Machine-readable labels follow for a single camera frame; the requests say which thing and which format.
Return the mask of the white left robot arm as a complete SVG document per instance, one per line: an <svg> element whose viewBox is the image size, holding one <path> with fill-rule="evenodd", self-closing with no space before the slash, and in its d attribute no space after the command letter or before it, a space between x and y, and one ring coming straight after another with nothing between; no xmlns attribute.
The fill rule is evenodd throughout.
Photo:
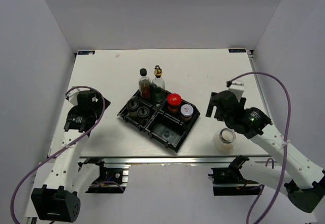
<svg viewBox="0 0 325 224"><path fill-rule="evenodd" d="M63 126L63 139L54 165L40 188L34 188L31 201L40 220L75 222L81 196L92 182L101 183L107 170L99 165L81 167L82 149L91 131L101 120L110 102L90 87L70 89L66 99L73 105Z"/></svg>

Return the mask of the clear glass oil bottle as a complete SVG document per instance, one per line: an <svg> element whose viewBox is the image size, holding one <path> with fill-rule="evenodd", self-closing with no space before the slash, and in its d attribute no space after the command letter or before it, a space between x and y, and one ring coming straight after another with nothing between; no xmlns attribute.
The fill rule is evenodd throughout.
<svg viewBox="0 0 325 224"><path fill-rule="evenodd" d="M156 106L159 106L165 99L165 81L162 78L163 72L159 65L154 68L155 78L152 80L152 97Z"/></svg>

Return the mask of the white shaker black cap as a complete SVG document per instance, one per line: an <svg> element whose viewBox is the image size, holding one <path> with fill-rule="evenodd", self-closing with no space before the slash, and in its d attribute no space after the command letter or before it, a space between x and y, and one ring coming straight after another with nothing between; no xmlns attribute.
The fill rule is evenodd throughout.
<svg viewBox="0 0 325 224"><path fill-rule="evenodd" d="M127 104L127 110L129 112L130 117L137 117L137 110L139 108L140 104L139 101L137 99L130 99Z"/></svg>

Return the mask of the black-cap pepper grinder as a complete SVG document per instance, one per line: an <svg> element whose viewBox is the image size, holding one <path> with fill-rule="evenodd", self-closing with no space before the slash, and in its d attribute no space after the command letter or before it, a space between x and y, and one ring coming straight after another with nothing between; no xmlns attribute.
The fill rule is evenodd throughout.
<svg viewBox="0 0 325 224"><path fill-rule="evenodd" d="M139 123L146 124L149 116L150 116L150 110L148 107L140 106L137 109L137 117L138 117Z"/></svg>

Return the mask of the red-label black-cap bottle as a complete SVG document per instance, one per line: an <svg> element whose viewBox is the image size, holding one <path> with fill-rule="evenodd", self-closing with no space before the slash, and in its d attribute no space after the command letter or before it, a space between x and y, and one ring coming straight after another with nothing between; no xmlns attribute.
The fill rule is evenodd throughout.
<svg viewBox="0 0 325 224"><path fill-rule="evenodd" d="M140 69L138 85L141 98L149 101L151 99L151 80L147 76L147 70L145 68Z"/></svg>

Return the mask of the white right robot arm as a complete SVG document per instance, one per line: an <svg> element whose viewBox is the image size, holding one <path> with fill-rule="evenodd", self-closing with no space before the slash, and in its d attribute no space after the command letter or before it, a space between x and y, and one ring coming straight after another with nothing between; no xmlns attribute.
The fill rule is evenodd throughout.
<svg viewBox="0 0 325 224"><path fill-rule="evenodd" d="M238 156L229 165L230 179L236 183L253 180L276 189L301 211L311 213L324 197L324 169L304 156L291 143L287 143L271 119L260 109L245 108L245 98L236 98L231 91L212 92L207 117L214 116L227 128L265 150L285 172L281 174L260 167L245 156Z"/></svg>

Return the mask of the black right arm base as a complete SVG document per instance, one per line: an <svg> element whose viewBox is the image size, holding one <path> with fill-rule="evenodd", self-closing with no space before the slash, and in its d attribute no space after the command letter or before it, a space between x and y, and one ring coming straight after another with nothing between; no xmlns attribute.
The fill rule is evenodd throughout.
<svg viewBox="0 0 325 224"><path fill-rule="evenodd" d="M214 196L257 196L262 188L258 182L245 179L240 173L246 156L236 157L226 168L212 168L209 179L213 183Z"/></svg>

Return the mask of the grey-lid spice jar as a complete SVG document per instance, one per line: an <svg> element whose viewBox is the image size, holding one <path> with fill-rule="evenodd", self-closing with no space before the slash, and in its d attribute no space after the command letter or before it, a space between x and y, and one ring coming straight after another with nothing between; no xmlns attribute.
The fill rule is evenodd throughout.
<svg viewBox="0 0 325 224"><path fill-rule="evenodd" d="M182 121L186 122L191 120L194 109L190 104L184 104L180 108L180 118Z"/></svg>

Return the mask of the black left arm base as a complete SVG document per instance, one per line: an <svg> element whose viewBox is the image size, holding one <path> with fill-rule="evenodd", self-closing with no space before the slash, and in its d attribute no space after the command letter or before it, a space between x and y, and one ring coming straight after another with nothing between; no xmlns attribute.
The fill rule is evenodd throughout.
<svg viewBox="0 0 325 224"><path fill-rule="evenodd" d="M114 166L105 162L103 158L87 158L78 162L79 172L84 165L97 165L99 176L88 188L88 194L122 194L128 181L128 168Z"/></svg>

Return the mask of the red-lid sauce jar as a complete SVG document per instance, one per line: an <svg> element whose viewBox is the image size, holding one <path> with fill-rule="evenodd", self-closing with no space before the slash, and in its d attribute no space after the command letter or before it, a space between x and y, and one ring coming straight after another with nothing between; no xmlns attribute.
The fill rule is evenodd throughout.
<svg viewBox="0 0 325 224"><path fill-rule="evenodd" d="M177 114L180 111L180 106L182 103L182 98L177 93L171 93L167 97L168 110L172 114Z"/></svg>

